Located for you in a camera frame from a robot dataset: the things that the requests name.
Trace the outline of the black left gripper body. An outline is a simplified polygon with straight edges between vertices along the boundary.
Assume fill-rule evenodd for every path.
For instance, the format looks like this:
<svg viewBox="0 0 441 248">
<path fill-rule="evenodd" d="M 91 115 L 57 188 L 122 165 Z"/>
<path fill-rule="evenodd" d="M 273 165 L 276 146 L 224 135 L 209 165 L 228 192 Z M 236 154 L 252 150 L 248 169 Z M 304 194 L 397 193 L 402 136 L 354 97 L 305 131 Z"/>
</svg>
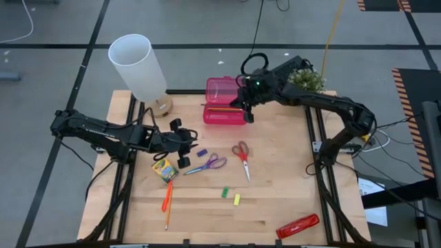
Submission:
<svg viewBox="0 0 441 248">
<path fill-rule="evenodd" d="M 170 122 L 171 132 L 160 132 L 159 126 L 153 120 L 154 131 L 152 132 L 152 145 L 158 146 L 157 154 L 153 160 L 160 161 L 170 153 L 177 152 L 179 159 L 178 167 L 184 169 L 191 165 L 190 159 L 185 155 L 191 150 L 190 130 L 181 128 L 182 120 L 176 118 Z"/>
</svg>

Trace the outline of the white shade table lamp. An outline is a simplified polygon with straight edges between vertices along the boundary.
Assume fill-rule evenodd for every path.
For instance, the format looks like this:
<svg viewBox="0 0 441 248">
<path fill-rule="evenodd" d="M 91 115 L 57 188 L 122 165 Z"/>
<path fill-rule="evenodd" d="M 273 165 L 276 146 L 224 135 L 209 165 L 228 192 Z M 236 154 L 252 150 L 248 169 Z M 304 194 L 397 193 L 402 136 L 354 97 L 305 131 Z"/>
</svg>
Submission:
<svg viewBox="0 0 441 248">
<path fill-rule="evenodd" d="M 141 34 L 127 34 L 115 40 L 107 55 L 134 97 L 152 108 L 156 118 L 173 108 L 166 93 L 167 81 L 150 40 Z"/>
</svg>

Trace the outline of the red stapler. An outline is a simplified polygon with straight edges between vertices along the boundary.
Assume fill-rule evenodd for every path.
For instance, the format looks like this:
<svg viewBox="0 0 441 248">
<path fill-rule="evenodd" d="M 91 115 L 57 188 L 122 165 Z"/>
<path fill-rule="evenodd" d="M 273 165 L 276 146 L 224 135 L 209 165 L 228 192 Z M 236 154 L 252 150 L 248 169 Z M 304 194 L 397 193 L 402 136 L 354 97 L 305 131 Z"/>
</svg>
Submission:
<svg viewBox="0 0 441 248">
<path fill-rule="evenodd" d="M 305 229 L 313 227 L 314 225 L 317 225 L 319 222 L 320 219 L 318 215 L 311 214 L 278 228 L 276 230 L 276 235 L 279 239 L 287 238 Z"/>
</svg>

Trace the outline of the red handled scissors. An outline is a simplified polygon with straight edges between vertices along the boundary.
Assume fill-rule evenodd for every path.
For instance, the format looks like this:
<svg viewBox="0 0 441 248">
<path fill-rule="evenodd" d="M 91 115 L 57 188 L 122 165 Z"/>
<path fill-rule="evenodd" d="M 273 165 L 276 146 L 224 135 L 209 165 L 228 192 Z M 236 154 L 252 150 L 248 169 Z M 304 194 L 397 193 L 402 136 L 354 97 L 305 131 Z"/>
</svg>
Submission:
<svg viewBox="0 0 441 248">
<path fill-rule="evenodd" d="M 243 167 L 245 170 L 245 175 L 247 177 L 247 181 L 250 182 L 250 174 L 249 174 L 249 167 L 248 167 L 248 155 L 249 155 L 249 148 L 244 141 L 239 141 L 237 145 L 234 145 L 232 147 L 232 152 L 241 159 L 243 163 Z"/>
</svg>

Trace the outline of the pink plastic pencil case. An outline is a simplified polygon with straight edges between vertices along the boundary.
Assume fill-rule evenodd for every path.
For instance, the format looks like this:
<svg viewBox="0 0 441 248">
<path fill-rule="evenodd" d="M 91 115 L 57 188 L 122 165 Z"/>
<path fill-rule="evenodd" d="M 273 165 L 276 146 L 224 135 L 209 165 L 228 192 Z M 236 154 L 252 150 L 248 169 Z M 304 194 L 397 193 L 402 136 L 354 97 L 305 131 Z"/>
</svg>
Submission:
<svg viewBox="0 0 441 248">
<path fill-rule="evenodd" d="M 245 125 L 242 112 L 212 112 L 209 107 L 235 108 L 229 105 L 237 97 L 238 86 L 230 76 L 208 78 L 205 89 L 203 120 L 208 125 Z"/>
</svg>

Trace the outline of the black frame rails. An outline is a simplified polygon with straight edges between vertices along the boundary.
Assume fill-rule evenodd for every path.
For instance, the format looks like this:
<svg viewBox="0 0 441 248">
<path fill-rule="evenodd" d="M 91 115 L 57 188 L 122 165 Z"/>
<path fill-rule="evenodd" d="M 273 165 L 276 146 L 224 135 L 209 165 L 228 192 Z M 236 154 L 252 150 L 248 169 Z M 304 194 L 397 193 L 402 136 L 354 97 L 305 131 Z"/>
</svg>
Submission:
<svg viewBox="0 0 441 248">
<path fill-rule="evenodd" d="M 338 190 L 336 187 L 336 180 L 334 177 L 333 167 L 331 165 L 324 165 L 319 160 L 319 153 L 314 151 L 313 142 L 316 142 L 316 135 L 314 132 L 314 122 L 309 107 L 304 107 L 311 150 L 313 153 L 313 177 L 316 179 L 316 184 L 319 193 L 320 207 L 322 214 L 322 223 L 325 228 L 325 237 L 328 245 L 335 245 L 339 247 L 352 246 L 348 242 L 346 234 L 348 234 L 354 243 L 369 244 L 370 241 L 362 237 L 358 230 L 350 223 L 348 217 L 345 216 L 340 208 L 340 201 L 338 197 Z M 331 219 L 329 215 L 329 207 L 333 210 L 336 217 L 337 231 L 339 241 L 334 240 L 332 232 Z"/>
<path fill-rule="evenodd" d="M 133 121 L 144 110 L 130 92 L 113 92 L 107 120 L 122 124 Z M 118 164 L 106 154 L 99 154 L 96 171 L 88 190 L 78 239 L 83 242 L 121 241 L 118 224 L 121 212 L 127 209 L 134 163 Z"/>
</svg>

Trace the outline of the purple handled scissors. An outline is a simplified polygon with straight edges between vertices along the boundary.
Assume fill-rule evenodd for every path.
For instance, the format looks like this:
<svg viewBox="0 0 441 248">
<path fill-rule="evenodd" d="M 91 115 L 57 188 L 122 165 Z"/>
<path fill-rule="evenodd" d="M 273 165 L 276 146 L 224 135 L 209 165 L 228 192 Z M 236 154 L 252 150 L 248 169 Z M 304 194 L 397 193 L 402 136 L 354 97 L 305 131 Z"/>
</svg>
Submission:
<svg viewBox="0 0 441 248">
<path fill-rule="evenodd" d="M 224 166 L 226 162 L 227 159 L 225 157 L 219 157 L 217 153 L 212 153 L 204 165 L 185 172 L 184 176 L 194 174 L 196 172 L 201 172 L 206 169 L 218 169 Z"/>
</svg>

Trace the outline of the small potted green plant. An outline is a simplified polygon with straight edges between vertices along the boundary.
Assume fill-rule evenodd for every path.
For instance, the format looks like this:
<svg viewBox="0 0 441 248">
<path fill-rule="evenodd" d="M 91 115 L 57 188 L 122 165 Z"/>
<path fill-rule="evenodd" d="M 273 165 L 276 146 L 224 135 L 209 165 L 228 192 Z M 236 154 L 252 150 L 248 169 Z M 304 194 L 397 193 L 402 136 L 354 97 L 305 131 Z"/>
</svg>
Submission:
<svg viewBox="0 0 441 248">
<path fill-rule="evenodd" d="M 288 76 L 287 81 L 307 92 L 323 93 L 325 91 L 326 79 L 315 69 L 296 70 Z"/>
</svg>

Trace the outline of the black keyboard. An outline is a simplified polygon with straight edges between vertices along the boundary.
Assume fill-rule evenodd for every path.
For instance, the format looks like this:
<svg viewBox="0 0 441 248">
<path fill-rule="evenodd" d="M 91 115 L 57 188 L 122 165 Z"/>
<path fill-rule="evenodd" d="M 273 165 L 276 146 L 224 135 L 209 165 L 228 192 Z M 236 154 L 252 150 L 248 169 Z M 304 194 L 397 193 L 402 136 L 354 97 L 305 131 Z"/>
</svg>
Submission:
<svg viewBox="0 0 441 248">
<path fill-rule="evenodd" d="M 287 81 L 289 76 L 297 70 L 314 70 L 313 65 L 309 60 L 302 58 L 301 56 L 295 56 L 294 58 L 284 62 L 282 65 L 275 67 L 272 72 L 278 79 Z"/>
</svg>

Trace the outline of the black yellow hazard mat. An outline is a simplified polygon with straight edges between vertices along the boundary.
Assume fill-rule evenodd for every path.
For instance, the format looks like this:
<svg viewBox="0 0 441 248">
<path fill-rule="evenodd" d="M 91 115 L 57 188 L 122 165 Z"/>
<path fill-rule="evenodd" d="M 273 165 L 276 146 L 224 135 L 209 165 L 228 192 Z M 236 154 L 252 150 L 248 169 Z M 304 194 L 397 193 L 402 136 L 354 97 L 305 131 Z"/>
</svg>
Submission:
<svg viewBox="0 0 441 248">
<path fill-rule="evenodd" d="M 435 170 L 422 104 L 425 101 L 441 101 L 441 71 L 394 68 L 391 72 L 423 176 L 433 178 Z"/>
<path fill-rule="evenodd" d="M 357 0 L 361 11 L 441 13 L 441 0 Z"/>
</svg>

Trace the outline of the green yellow crayon box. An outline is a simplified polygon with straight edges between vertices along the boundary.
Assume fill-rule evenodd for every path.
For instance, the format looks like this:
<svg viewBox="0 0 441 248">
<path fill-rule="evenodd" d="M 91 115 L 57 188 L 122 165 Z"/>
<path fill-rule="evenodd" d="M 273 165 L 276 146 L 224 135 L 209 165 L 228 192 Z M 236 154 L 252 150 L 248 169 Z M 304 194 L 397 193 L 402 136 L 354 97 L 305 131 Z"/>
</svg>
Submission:
<svg viewBox="0 0 441 248">
<path fill-rule="evenodd" d="M 171 182 L 178 175 L 178 170 L 166 158 L 156 161 L 152 169 L 165 183 Z"/>
</svg>

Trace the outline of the orange marker pen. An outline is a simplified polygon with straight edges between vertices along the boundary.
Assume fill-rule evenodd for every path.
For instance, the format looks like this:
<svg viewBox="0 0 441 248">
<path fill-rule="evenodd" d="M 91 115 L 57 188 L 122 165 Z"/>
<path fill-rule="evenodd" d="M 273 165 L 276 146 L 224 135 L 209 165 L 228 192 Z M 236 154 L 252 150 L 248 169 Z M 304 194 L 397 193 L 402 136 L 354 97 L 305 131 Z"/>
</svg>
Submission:
<svg viewBox="0 0 441 248">
<path fill-rule="evenodd" d="M 167 210 L 168 203 L 169 203 L 171 195 L 172 195 L 172 188 L 173 188 L 173 182 L 170 181 L 168 183 L 167 192 L 166 192 L 165 198 L 164 198 L 162 206 L 161 206 L 161 211 L 162 212 L 165 212 Z"/>
</svg>

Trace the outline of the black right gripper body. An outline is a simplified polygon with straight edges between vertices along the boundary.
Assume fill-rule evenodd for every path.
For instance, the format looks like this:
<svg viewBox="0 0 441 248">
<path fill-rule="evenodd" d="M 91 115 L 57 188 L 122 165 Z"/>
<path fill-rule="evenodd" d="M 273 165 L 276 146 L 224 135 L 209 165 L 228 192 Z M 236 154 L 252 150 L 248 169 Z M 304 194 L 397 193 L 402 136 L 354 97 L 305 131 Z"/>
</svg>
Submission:
<svg viewBox="0 0 441 248">
<path fill-rule="evenodd" d="M 244 97 L 247 112 L 243 113 L 243 119 L 246 123 L 254 122 L 253 107 L 274 100 L 278 85 L 274 73 L 264 69 L 256 70 L 248 76 L 239 76 L 237 96 Z"/>
</svg>

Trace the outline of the white paper sheet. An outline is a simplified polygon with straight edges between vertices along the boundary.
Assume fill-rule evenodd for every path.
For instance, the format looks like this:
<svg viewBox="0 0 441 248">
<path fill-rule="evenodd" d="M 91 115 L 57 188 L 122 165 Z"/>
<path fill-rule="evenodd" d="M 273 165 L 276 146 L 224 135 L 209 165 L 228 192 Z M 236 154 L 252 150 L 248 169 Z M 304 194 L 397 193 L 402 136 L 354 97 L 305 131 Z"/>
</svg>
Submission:
<svg viewBox="0 0 441 248">
<path fill-rule="evenodd" d="M 366 196 L 368 194 L 373 194 L 377 192 L 384 191 L 383 184 L 375 184 L 370 180 L 366 180 L 363 178 L 358 179 L 358 188 L 361 196 Z M 366 209 L 365 216 L 368 223 L 380 225 L 383 227 L 388 226 L 387 219 L 387 208 L 386 207 L 377 207 L 373 209 Z"/>
</svg>

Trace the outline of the black left frame rails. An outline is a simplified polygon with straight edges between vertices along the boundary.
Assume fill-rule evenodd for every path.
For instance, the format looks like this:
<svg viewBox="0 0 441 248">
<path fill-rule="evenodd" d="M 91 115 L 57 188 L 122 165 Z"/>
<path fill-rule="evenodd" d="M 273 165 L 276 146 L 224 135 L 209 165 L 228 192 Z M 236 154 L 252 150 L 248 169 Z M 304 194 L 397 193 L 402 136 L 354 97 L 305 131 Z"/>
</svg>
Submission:
<svg viewBox="0 0 441 248">
<path fill-rule="evenodd" d="M 122 124 L 133 121 L 144 110 L 130 92 L 113 92 L 107 120 Z M 78 239 L 83 242 L 121 241 L 118 224 L 121 212 L 127 209 L 134 163 L 118 164 L 106 154 L 99 154 L 96 171 L 88 190 Z"/>
</svg>

